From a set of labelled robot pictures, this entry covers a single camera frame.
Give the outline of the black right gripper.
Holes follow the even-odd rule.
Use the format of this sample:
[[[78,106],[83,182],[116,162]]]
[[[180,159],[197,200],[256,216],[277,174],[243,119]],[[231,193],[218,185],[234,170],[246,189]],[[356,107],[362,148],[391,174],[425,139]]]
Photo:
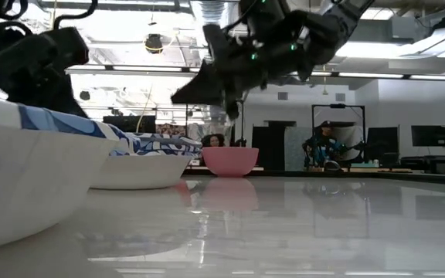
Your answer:
[[[236,23],[205,25],[212,60],[171,96],[172,103],[223,104],[226,91],[226,115],[235,120],[244,90],[288,73],[306,80],[323,63],[322,14],[290,10],[285,1],[241,1],[239,7],[247,35],[229,34]]]

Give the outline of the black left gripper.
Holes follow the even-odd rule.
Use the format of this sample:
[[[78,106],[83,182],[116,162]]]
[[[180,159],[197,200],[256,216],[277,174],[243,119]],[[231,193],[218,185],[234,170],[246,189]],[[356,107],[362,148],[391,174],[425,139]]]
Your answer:
[[[0,22],[0,88],[10,102],[86,116],[65,69],[88,60],[87,45],[74,27],[34,34],[22,23]]]

